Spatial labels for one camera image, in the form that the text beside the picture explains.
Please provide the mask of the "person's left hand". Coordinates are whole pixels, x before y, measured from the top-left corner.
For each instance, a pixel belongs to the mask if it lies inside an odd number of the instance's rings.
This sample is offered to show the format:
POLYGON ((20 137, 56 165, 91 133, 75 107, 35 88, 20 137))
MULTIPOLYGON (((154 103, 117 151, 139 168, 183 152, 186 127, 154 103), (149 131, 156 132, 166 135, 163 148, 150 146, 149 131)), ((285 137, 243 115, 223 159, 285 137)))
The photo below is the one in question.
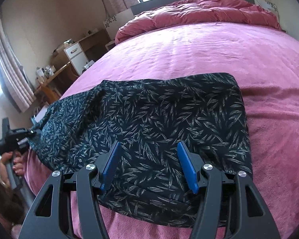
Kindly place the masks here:
POLYGON ((12 164, 12 170, 17 176, 24 175, 24 162, 20 152, 7 152, 0 158, 0 178, 4 184, 10 186, 8 178, 7 167, 8 164, 12 164))

